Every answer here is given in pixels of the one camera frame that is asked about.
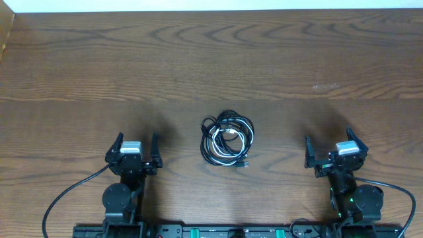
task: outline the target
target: green connector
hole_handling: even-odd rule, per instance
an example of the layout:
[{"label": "green connector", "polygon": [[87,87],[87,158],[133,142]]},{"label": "green connector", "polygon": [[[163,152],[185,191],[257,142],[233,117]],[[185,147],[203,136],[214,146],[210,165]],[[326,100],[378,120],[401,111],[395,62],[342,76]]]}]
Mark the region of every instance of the green connector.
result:
[{"label": "green connector", "polygon": [[276,238],[285,238],[285,230],[284,229],[277,229],[276,230]]},{"label": "green connector", "polygon": [[200,229],[191,229],[191,238],[200,238]]}]

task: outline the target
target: black power cord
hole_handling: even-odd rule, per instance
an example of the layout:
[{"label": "black power cord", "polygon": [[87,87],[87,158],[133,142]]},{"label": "black power cord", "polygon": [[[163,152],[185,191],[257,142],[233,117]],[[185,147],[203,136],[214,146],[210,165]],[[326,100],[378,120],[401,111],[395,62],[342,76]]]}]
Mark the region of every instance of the black power cord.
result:
[{"label": "black power cord", "polygon": [[[201,124],[203,138],[200,151],[204,161],[214,166],[248,167],[248,162],[243,160],[247,157],[254,139],[254,126],[250,119],[241,116],[234,110],[225,110],[217,118],[209,117]],[[236,134],[231,139],[225,139],[225,133]],[[242,148],[235,150],[228,142],[240,139]]]},{"label": "black power cord", "polygon": [[50,206],[47,208],[46,213],[44,214],[44,217],[42,218],[42,234],[44,236],[44,238],[48,238],[47,235],[47,230],[46,230],[46,222],[47,222],[47,217],[48,214],[50,213],[50,211],[52,210],[53,206],[58,202],[58,200],[65,194],[67,194],[67,192],[69,192],[70,190],[72,190],[73,188],[75,188],[76,186],[79,186],[81,184],[83,184],[84,182],[87,182],[90,179],[93,179],[95,177],[97,177],[99,174],[103,173],[105,170],[107,170],[110,167],[110,164],[106,165],[104,168],[102,168],[101,170],[99,170],[97,173],[89,176],[88,178],[85,178],[77,183],[75,183],[74,185],[70,186],[69,188],[67,188],[66,190],[64,190],[51,204]]},{"label": "black power cord", "polygon": [[408,216],[407,222],[405,223],[403,229],[401,230],[401,232],[397,236],[397,238],[401,238],[404,235],[404,233],[407,230],[407,228],[409,227],[409,225],[411,223],[411,220],[414,217],[414,213],[416,212],[416,199],[414,198],[414,196],[412,195],[412,193],[409,192],[408,190],[404,189],[404,188],[401,188],[401,187],[396,186],[396,185],[393,185],[393,184],[388,184],[388,183],[384,183],[384,182],[369,180],[369,179],[365,179],[365,178],[362,179],[362,178],[359,178],[359,177],[355,177],[355,176],[349,175],[347,173],[343,173],[343,174],[345,176],[351,178],[351,179],[355,179],[355,180],[358,180],[358,181],[367,182],[367,183],[371,183],[371,184],[376,184],[376,185],[380,185],[380,186],[386,186],[388,188],[394,188],[394,189],[400,190],[401,192],[404,192],[405,194],[407,194],[408,196],[410,196],[411,203],[412,203],[411,212],[410,212],[410,215]]}]

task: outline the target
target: white wall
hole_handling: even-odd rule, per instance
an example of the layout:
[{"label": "white wall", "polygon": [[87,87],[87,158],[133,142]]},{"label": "white wall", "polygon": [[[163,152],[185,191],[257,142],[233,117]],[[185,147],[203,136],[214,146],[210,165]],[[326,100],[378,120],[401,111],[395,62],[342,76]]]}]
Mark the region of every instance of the white wall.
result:
[{"label": "white wall", "polygon": [[16,13],[423,8],[423,0],[4,0]]}]

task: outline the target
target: wood grain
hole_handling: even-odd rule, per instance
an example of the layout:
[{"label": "wood grain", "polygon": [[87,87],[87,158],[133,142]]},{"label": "wood grain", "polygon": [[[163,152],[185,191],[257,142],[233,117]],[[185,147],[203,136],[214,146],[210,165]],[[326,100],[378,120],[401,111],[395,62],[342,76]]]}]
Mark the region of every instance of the wood grain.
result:
[{"label": "wood grain", "polygon": [[[369,146],[356,174],[403,186],[423,225],[423,11],[21,14],[0,66],[0,237],[41,237],[50,202],[104,166],[118,132],[164,168],[143,213],[185,223],[336,217],[328,182],[303,168],[352,126]],[[249,168],[207,166],[200,122],[234,109],[254,123]],[[51,237],[101,223],[110,171],[64,196]],[[384,188],[381,223],[404,224],[406,195]]]}]

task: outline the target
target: cable plug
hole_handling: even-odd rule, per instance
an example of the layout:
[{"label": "cable plug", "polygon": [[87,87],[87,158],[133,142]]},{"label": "cable plug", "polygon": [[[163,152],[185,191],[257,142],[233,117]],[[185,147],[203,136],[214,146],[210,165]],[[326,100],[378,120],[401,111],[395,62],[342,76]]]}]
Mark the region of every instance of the cable plug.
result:
[{"label": "cable plug", "polygon": [[201,125],[201,131],[203,132],[203,135],[207,135],[207,128],[204,125]]},{"label": "cable plug", "polygon": [[245,167],[248,167],[250,163],[248,161],[238,161],[233,165],[238,168],[245,168]]}]

